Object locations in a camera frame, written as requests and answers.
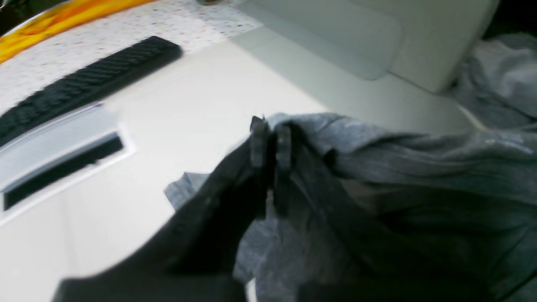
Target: white panel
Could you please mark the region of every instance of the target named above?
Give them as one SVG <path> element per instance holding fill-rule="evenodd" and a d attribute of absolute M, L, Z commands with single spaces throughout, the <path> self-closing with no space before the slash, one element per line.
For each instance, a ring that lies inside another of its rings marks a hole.
<path fill-rule="evenodd" d="M 164 188 L 185 171 L 212 171 L 249 134 L 253 115 L 330 110 L 400 131 L 471 128 L 448 99 L 392 75 L 360 80 L 264 27 L 103 102 L 137 152 L 60 193 L 83 275 L 144 244 L 173 214 Z"/>
<path fill-rule="evenodd" d="M 46 302 L 77 273 L 61 200 L 53 197 L 0 227 L 0 301 Z"/>
<path fill-rule="evenodd" d="M 405 41 L 391 70 L 432 92 L 450 85 L 489 25 L 499 0 L 350 0 L 402 23 Z"/>
<path fill-rule="evenodd" d="M 397 19 L 348 0 L 251 0 L 237 8 L 367 80 L 388 72 L 403 38 Z"/>

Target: black rubber strip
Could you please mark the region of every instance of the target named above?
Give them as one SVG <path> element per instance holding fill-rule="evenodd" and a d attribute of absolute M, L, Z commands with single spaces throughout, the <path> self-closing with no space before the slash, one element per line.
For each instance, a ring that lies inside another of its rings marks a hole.
<path fill-rule="evenodd" d="M 181 55 L 178 45 L 153 36 L 56 81 L 0 117 L 0 147 L 43 123 L 102 100 Z"/>

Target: yellow cloth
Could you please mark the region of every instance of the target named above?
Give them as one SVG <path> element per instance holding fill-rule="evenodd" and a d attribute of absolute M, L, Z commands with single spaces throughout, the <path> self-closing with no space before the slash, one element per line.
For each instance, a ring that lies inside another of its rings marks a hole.
<path fill-rule="evenodd" d="M 0 38 L 0 64 L 72 27 L 154 0 L 74 0 L 59 5 Z"/>

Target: speckled countertop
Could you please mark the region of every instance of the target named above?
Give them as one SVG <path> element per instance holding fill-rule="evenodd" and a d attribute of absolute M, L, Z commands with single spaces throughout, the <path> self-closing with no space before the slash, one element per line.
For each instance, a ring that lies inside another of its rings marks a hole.
<path fill-rule="evenodd" d="M 60 33 L 0 64 L 0 112 L 76 70 L 151 35 L 199 51 L 262 24 L 234 8 L 157 0 Z"/>

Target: gray fabric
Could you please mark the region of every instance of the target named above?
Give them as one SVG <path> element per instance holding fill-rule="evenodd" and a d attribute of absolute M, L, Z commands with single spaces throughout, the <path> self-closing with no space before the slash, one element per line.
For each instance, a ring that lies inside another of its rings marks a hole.
<path fill-rule="evenodd" d="M 458 102 L 490 128 L 537 121 L 537 39 L 510 34 L 480 42 L 454 89 Z"/>
<path fill-rule="evenodd" d="M 537 205 L 537 134 L 528 131 L 485 131 L 452 135 L 394 133 L 337 114 L 270 118 L 271 127 L 292 121 L 308 143 L 329 156 L 331 170 L 342 178 L 376 184 L 360 188 L 371 194 L 391 186 L 419 185 L 454 189 L 491 198 L 506 198 L 533 208 Z M 195 193 L 206 176 L 185 174 L 170 184 L 166 196 L 178 209 Z M 374 204 L 363 204 L 378 214 Z M 268 212 L 243 237 L 235 276 L 247 282 L 256 277 L 259 301 L 292 301 L 296 286 L 305 281 L 305 251 L 288 222 Z M 526 285 L 528 290 L 535 282 Z"/>

